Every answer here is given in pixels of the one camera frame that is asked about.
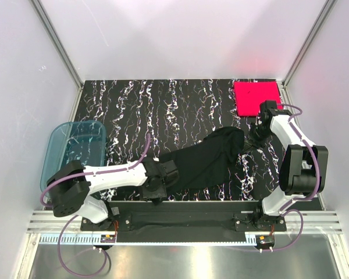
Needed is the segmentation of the black t shirt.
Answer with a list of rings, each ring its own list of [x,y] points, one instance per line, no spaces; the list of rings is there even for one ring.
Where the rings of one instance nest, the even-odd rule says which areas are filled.
[[[159,161],[172,160],[179,172],[179,179],[168,188],[168,195],[225,183],[229,168],[236,164],[243,148],[244,131],[230,126],[213,131],[198,144],[161,154]]]

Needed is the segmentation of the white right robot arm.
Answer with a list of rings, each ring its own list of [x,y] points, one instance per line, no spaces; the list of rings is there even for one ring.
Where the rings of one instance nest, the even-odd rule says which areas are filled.
[[[261,149],[270,135],[275,135],[285,149],[279,170],[279,186],[259,201],[252,216],[258,230],[273,224],[273,217],[287,212],[298,201],[310,201],[323,191],[329,151],[311,141],[294,121],[295,114],[279,108],[276,101],[260,104],[257,122],[251,125],[244,151]]]

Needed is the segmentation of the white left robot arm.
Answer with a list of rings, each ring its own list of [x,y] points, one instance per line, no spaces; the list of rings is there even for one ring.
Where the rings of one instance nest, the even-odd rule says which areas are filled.
[[[113,226],[113,211],[107,202],[93,194],[112,188],[137,187],[140,199],[152,201],[167,197],[167,189],[179,180],[179,171],[170,160],[153,158],[116,166],[82,166],[74,160],[47,182],[47,193],[55,217],[78,215],[101,230]]]

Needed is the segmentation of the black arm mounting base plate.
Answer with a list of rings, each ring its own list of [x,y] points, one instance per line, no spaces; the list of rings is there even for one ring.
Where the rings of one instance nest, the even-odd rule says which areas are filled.
[[[237,232],[287,231],[283,217],[269,216],[262,212],[256,201],[202,201],[202,202],[152,202],[115,201],[108,203],[119,213],[109,221],[94,224],[83,218],[83,231],[111,231],[113,221],[119,231],[137,231],[141,228],[223,228]]]

